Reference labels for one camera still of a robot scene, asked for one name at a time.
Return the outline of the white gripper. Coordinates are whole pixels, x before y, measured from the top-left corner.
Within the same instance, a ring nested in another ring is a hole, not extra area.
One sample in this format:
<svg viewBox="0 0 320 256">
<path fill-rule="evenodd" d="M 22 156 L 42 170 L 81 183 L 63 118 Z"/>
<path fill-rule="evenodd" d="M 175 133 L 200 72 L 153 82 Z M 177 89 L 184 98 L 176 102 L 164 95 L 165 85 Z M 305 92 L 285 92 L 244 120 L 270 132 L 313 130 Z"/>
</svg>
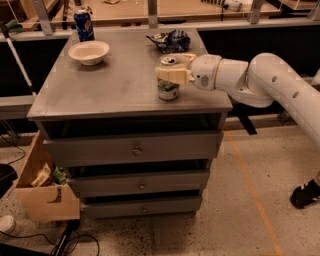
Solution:
<svg viewBox="0 0 320 256">
<path fill-rule="evenodd" d="M 207 91 L 214 89 L 214 79 L 218 65 L 222 60 L 219 55 L 205 54 L 196 56 L 192 53 L 174 53 L 175 65 L 184 67 L 156 67 L 155 74 L 158 79 L 172 82 L 179 85 L 185 85 L 192 81 L 192 84 L 198 88 Z M 191 71 L 185 67 L 191 65 Z"/>
</svg>

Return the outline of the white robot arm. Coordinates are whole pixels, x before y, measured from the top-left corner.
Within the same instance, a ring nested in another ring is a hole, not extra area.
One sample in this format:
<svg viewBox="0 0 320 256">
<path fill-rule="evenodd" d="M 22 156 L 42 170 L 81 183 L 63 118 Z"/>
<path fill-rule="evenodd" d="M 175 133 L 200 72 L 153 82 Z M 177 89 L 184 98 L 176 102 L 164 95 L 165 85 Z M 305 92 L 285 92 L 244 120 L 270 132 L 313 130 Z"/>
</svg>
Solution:
<svg viewBox="0 0 320 256">
<path fill-rule="evenodd" d="M 211 54 L 167 54 L 159 59 L 155 74 L 162 81 L 223 91 L 256 108 L 278 102 L 320 146 L 320 91 L 275 54 L 262 53 L 250 62 Z"/>
</svg>

